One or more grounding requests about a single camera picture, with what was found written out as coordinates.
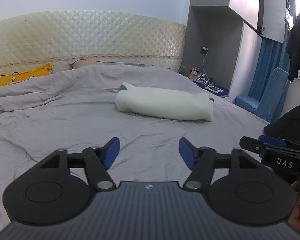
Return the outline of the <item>person right hand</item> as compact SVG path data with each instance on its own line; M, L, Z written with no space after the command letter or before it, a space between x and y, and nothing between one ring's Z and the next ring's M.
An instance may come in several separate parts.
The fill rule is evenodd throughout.
M293 212L289 217L288 224L297 232L300 232L300 197L296 202Z

